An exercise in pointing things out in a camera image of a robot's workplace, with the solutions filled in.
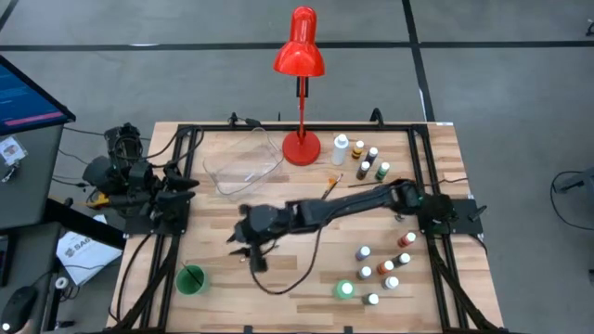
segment paint bottle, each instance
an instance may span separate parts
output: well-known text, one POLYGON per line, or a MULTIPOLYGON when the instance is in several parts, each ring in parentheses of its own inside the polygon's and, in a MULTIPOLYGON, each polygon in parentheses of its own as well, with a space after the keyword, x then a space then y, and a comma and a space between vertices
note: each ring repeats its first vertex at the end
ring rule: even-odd
POLYGON ((378 181, 383 181, 383 179, 384 179, 384 177, 386 177, 386 174, 388 173, 389 169, 390 169, 390 163, 382 162, 380 168, 378 169, 378 172, 375 173, 375 179, 378 181))
POLYGON ((392 263, 394 264, 394 268, 401 267, 410 262, 410 255, 408 253, 402 253, 395 258, 392 259, 392 263))
POLYGON ((369 268, 368 266, 364 266, 363 268, 361 268, 361 270, 359 270, 356 273, 356 276, 359 277, 359 279, 361 279, 361 280, 370 278, 371 277, 371 268, 369 268))
POLYGON ((371 166, 376 158, 378 158, 378 149, 370 148, 368 155, 365 157, 365 161, 369 162, 369 166, 371 166))
POLYGON ((367 161, 361 162, 361 165, 359 166, 359 170, 356 171, 357 180, 363 180, 365 178, 365 176, 368 175, 369 167, 371 167, 369 162, 367 162, 367 161))
POLYGON ((380 275, 389 273, 392 270, 394 270, 394 264, 390 260, 378 264, 378 274, 380 275))
POLYGON ((356 253, 355 258, 358 261, 363 261, 371 254, 371 249, 368 246, 362 246, 356 253))
POLYGON ((353 283, 344 279, 334 287, 334 296, 338 299, 346 300, 351 299, 355 295, 355 287, 353 283))
POLYGON ((400 246, 400 248, 404 248, 406 246, 409 246, 413 242, 415 242, 416 239, 417 239, 416 234, 414 234, 412 232, 408 232, 405 235, 403 235, 401 238, 398 239, 398 246, 400 246))
POLYGON ((361 158, 361 153, 363 153, 364 145, 365 144, 362 140, 359 140, 355 143, 355 145, 353 146, 353 152, 351 152, 351 157, 353 157, 353 159, 358 160, 359 158, 361 158))
POLYGON ((381 282, 381 286, 384 289, 396 289, 398 284, 400 284, 400 282, 398 281, 398 278, 394 276, 387 277, 381 282))
POLYGON ((344 163, 344 155, 346 154, 346 149, 349 148, 349 140, 346 138, 345 134, 340 134, 336 138, 334 138, 334 151, 332 151, 332 164, 333 165, 342 165, 344 163))
POLYGON ((377 305, 380 302, 380 297, 375 293, 370 293, 363 296, 363 303, 365 305, 377 305))

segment gray floor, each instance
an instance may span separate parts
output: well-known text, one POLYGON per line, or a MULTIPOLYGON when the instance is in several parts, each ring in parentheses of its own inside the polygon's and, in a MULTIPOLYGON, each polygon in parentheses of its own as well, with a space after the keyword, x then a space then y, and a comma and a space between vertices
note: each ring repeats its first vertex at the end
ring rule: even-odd
MULTIPOLYGON (((0 0, 0 9, 8 3, 0 0)), ((0 45, 277 42, 291 10, 313 4, 319 41, 405 41, 400 1, 20 0, 0 45)), ((594 2, 414 0, 420 40, 583 40, 594 2)), ((555 173, 594 165, 592 48, 424 49, 437 121, 454 122, 475 197, 489 206, 484 228, 506 326, 531 333, 591 333, 594 232, 555 217, 555 173)), ((407 49, 325 49, 327 75, 311 81, 310 120, 362 121, 374 107, 390 121, 423 120, 407 49)), ((153 123, 246 117, 294 120, 294 81, 271 69, 274 51, 6 52, 68 105, 75 127, 103 131, 153 123)), ((62 149, 90 161, 99 137, 66 132, 62 149)), ((56 173, 83 165, 59 157, 56 173)), ((57 197, 84 199, 54 185, 57 197)), ((594 227, 581 190, 558 197, 568 220, 594 227)), ((85 285, 60 317, 75 330, 105 324, 117 269, 85 285)))

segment clear plastic container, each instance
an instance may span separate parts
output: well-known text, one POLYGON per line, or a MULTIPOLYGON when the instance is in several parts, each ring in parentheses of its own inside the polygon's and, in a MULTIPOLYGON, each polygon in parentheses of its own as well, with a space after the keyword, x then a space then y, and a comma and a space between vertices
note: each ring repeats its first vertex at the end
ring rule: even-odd
POLYGON ((282 151, 263 128, 210 156, 202 163, 219 193, 240 198, 263 185, 276 174, 283 161, 282 151))

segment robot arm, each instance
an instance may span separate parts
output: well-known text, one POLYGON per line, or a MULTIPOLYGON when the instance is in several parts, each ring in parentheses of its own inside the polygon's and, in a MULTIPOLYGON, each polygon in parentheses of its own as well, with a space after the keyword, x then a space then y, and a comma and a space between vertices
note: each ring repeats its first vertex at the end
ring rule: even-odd
POLYGON ((456 213, 447 195, 420 193, 411 180, 398 179, 371 190, 332 199, 302 199, 288 201, 282 209, 270 205, 239 206, 245 218, 235 224, 235 233, 227 242, 237 241, 249 248, 233 251, 250 257, 254 272, 265 272, 267 265, 260 247, 287 234, 314 233, 333 219, 376 208, 411 215, 428 213, 435 221, 455 220, 456 213))

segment computer monitor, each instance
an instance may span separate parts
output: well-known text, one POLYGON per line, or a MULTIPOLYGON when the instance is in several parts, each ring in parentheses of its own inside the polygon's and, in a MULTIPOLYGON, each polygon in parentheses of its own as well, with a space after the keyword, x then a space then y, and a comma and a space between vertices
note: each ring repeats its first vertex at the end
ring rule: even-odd
POLYGON ((0 56, 0 135, 75 120, 65 106, 0 56))

